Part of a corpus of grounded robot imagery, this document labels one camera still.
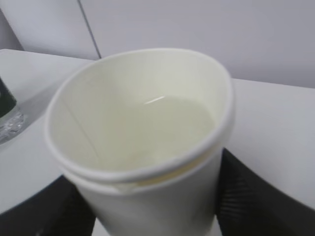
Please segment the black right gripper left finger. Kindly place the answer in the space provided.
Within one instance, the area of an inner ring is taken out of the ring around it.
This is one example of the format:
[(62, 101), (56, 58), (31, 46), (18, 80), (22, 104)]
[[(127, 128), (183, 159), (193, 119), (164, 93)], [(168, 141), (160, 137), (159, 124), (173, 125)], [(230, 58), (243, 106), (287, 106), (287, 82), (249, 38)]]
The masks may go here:
[(95, 215), (63, 176), (0, 215), (2, 236), (90, 236)]

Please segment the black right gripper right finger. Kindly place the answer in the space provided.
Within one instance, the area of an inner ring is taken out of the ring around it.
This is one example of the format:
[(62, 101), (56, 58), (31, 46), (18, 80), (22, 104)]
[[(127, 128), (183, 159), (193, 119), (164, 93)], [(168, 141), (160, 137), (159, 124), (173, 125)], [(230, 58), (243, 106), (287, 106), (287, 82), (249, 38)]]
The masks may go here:
[(223, 149), (216, 217), (224, 236), (313, 236), (314, 209), (263, 180)]

